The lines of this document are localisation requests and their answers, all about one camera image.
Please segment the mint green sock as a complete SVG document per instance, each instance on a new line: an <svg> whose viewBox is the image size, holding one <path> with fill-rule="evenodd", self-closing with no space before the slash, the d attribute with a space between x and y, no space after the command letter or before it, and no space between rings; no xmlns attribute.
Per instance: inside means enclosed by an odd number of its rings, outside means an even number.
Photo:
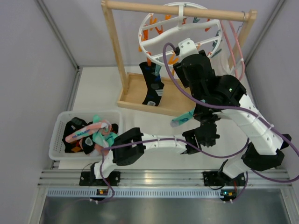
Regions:
<svg viewBox="0 0 299 224"><path fill-rule="evenodd" d="M180 125L188 122L191 119L195 119L199 122L204 121L204 119L200 118L199 115L197 115L195 113L195 110L196 110L196 108L194 108L194 109L190 110L189 112L186 112L186 113L172 119L171 122L170 122L170 126L171 127L177 127L177 126L180 126Z"/></svg>
<svg viewBox="0 0 299 224"><path fill-rule="evenodd" d="M93 142L101 147L110 147L114 144L114 139L118 136L118 125L111 124L108 120L102 119L99 115L93 116L93 123L105 123L106 127L100 128L93 134Z"/></svg>

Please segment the black patterned sock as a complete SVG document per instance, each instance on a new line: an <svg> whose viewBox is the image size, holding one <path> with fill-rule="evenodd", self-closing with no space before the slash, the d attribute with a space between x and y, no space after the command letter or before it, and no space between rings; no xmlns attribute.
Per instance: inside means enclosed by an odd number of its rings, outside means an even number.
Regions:
<svg viewBox="0 0 299 224"><path fill-rule="evenodd" d="M91 124L86 123L83 119L80 119L78 117L72 118L69 122L66 123L65 129L64 129L64 134L63 134L63 143L65 146L64 152L65 153L79 153L83 152L83 149L81 148L79 144L79 140L73 141L71 143L66 142L65 138L71 134L73 134L75 131Z"/></svg>
<svg viewBox="0 0 299 224"><path fill-rule="evenodd" d="M147 93L142 104L158 106L164 91L164 84L160 77L161 66L153 62L151 66L148 66L147 62L142 62L139 64L139 67L147 87Z"/></svg>

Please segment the white round clip hanger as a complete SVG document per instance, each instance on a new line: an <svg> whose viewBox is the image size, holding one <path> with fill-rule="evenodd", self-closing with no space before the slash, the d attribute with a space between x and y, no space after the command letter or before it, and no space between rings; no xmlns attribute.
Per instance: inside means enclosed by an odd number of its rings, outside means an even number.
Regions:
<svg viewBox="0 0 299 224"><path fill-rule="evenodd" d="M149 13L141 22L138 30L139 52L147 57L148 66L155 63L164 66L163 54L159 47L167 42L178 43L190 38L194 41L198 51L208 49L208 44L212 44L206 55L211 58L220 49L223 36L221 21L217 19L202 19L199 17L184 16L186 9L204 9L205 7L191 2L173 2L166 6L176 6L179 15L157 16ZM165 53L167 63L173 66L179 62L175 50L168 50Z"/></svg>

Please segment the pink sock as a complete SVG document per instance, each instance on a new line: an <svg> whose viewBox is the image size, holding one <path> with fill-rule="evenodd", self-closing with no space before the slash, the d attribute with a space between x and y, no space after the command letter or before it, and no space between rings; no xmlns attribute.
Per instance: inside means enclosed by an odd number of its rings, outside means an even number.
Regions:
<svg viewBox="0 0 299 224"><path fill-rule="evenodd" d="M97 157L97 156L107 156L109 153L109 150L106 150L104 147L95 144L94 150L89 154L91 157Z"/></svg>
<svg viewBox="0 0 299 224"><path fill-rule="evenodd" d="M68 135L65 137L65 141L67 143L71 143L77 140L80 140L84 137L88 137L90 135L93 135L94 133L99 132L102 135L108 135L112 129L112 125L107 121L103 120L98 123L92 123L88 126L85 126L74 133Z"/></svg>

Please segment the pink sock front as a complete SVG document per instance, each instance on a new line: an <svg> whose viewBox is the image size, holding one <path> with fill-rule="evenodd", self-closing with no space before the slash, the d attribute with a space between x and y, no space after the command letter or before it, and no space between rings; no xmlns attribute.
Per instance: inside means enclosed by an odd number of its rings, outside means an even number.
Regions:
<svg viewBox="0 0 299 224"><path fill-rule="evenodd" d="M109 150L106 150L104 147L95 144L94 150L89 154L91 157L97 157L97 156L107 156L109 153Z"/></svg>

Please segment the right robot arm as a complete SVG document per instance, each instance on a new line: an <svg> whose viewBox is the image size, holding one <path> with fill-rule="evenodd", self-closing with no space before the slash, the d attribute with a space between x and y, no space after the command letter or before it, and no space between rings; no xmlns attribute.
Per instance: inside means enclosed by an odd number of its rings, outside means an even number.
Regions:
<svg viewBox="0 0 299 224"><path fill-rule="evenodd" d="M190 88L197 102L192 113L200 126L184 136L195 139L200 146L214 146L220 137L216 122L227 118L248 137L242 154L227 159L218 171L222 181L230 181L248 170L265 171L280 166L285 157L282 149L289 146L291 137L279 135L253 105L245 87L232 75L217 76L205 51L178 53L180 61L173 65L184 87Z"/></svg>

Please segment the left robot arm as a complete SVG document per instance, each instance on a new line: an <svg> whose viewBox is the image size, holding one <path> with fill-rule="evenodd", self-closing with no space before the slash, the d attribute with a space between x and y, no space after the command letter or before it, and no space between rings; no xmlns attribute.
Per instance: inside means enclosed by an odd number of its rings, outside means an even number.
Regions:
<svg viewBox="0 0 299 224"><path fill-rule="evenodd" d="M135 127L114 139L111 146L99 151L101 161L90 166L90 182L107 183L109 175L121 166L129 166L140 159L146 152L170 152L191 155L202 151L202 147L214 146L220 137L217 134L216 122L220 118L208 110L208 114L200 114L192 110L171 121L171 126L179 126L190 118L200 122L200 126L183 132L181 135L158 136L142 133Z"/></svg>

